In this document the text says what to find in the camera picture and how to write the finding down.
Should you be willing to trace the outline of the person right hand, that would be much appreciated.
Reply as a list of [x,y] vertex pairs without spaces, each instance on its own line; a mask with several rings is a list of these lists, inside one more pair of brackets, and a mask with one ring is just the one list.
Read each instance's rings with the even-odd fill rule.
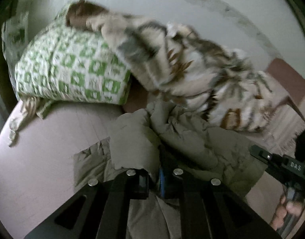
[[299,217],[299,224],[302,224],[302,221],[305,220],[305,210],[303,210],[303,204],[301,202],[288,201],[287,203],[285,203],[285,201],[286,197],[285,195],[282,195],[270,222],[270,226],[274,230],[283,227],[284,219],[287,214]]

